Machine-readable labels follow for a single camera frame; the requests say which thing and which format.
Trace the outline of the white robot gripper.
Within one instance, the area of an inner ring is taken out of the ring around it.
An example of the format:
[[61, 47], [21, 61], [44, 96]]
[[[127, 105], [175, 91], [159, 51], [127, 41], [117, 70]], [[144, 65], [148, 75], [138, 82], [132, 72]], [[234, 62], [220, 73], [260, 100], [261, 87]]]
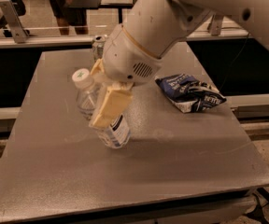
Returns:
[[120, 82], [102, 85], [89, 125], [96, 129], [108, 127], [132, 102], [133, 85], [149, 82], [162, 65], [162, 60], [147, 55], [133, 43], [122, 24], [117, 25], [105, 43], [103, 60], [95, 62], [91, 75], [97, 82], [109, 82], [110, 78]]

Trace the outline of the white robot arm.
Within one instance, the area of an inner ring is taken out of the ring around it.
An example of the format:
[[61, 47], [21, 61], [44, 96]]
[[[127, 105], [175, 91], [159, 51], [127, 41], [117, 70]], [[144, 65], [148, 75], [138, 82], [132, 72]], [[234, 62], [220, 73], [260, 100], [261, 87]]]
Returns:
[[90, 125], [105, 128], [116, 119], [132, 101], [131, 88], [148, 82], [169, 49], [214, 14], [235, 21], [269, 50], [269, 0], [137, 0], [93, 66], [106, 86]]

